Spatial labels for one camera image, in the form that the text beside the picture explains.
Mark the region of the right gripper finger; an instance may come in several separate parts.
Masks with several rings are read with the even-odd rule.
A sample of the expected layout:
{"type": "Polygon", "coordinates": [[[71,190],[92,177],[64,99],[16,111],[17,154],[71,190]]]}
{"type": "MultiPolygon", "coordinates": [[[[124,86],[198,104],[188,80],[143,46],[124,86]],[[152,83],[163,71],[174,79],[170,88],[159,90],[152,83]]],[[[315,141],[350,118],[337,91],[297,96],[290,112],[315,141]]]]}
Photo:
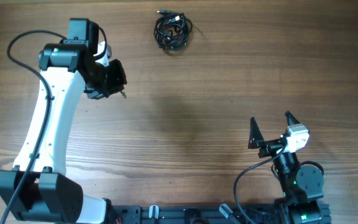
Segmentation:
{"type": "Polygon", "coordinates": [[[264,145],[264,138],[254,117],[250,119],[249,149],[258,149],[264,145]]]}
{"type": "Polygon", "coordinates": [[[295,125],[295,124],[300,124],[300,122],[289,111],[285,112],[285,116],[287,119],[287,124],[289,126],[295,125]]]}

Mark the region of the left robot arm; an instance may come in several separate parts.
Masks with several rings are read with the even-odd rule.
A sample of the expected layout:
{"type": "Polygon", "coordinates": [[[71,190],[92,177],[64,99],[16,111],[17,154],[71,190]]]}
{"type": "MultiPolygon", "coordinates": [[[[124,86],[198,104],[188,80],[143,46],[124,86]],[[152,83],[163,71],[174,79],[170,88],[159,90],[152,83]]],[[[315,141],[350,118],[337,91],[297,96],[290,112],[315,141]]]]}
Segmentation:
{"type": "Polygon", "coordinates": [[[119,60],[97,23],[72,18],[67,36],[39,53],[34,74],[39,95],[25,142],[11,170],[0,170],[0,196],[6,203],[2,221],[121,223],[111,201],[90,197],[69,179],[67,144],[82,95],[100,100],[122,93],[127,83],[119,60]]]}

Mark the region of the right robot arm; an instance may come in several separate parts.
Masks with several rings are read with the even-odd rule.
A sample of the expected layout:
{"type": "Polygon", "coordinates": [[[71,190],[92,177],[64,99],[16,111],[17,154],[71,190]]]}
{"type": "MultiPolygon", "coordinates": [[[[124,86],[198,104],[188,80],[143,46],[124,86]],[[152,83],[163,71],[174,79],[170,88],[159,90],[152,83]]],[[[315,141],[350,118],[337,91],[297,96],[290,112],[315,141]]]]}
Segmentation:
{"type": "Polygon", "coordinates": [[[324,169],[314,161],[300,162],[296,151],[306,147],[310,131],[289,111],[287,128],[277,139],[265,140],[255,118],[250,119],[248,148],[258,149],[260,158],[272,160],[272,169],[282,188],[283,197],[273,205],[280,223],[331,223],[329,205],[323,198],[324,169]]]}

